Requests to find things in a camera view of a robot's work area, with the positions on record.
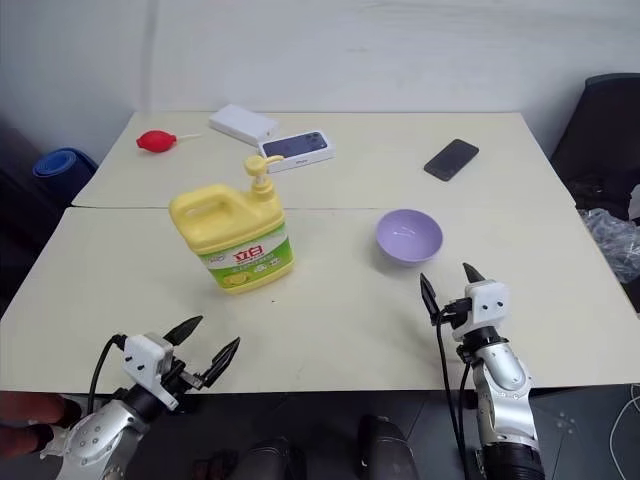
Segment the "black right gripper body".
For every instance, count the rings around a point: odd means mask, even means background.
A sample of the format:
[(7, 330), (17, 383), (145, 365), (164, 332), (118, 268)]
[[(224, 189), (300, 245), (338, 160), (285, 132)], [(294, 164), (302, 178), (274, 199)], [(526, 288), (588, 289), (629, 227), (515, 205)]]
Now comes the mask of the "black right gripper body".
[(452, 328), (459, 328), (468, 318), (471, 311), (471, 299), (468, 297), (454, 300), (443, 307), (440, 314), (441, 323), (449, 323)]

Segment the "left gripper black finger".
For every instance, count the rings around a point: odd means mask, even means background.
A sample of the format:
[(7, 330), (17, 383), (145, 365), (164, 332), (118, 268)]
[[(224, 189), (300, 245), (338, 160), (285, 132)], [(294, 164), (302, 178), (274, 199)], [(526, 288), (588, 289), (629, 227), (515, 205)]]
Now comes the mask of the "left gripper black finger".
[(241, 338), (236, 337), (216, 354), (211, 361), (210, 367), (200, 376), (203, 388), (211, 387), (226, 371), (240, 346), (240, 342)]
[(191, 317), (172, 328), (163, 336), (163, 338), (171, 345), (179, 346), (189, 338), (189, 336), (195, 331), (202, 320), (202, 315)]

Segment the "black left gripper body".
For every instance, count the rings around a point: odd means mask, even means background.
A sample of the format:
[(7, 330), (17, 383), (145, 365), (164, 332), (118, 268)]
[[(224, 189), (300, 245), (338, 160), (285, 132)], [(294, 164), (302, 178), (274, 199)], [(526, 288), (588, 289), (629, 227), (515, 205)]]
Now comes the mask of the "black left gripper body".
[(185, 370), (186, 364), (174, 357), (169, 371), (162, 375), (161, 386), (170, 395), (183, 395), (189, 390), (201, 390), (204, 387), (203, 380), (196, 374)]

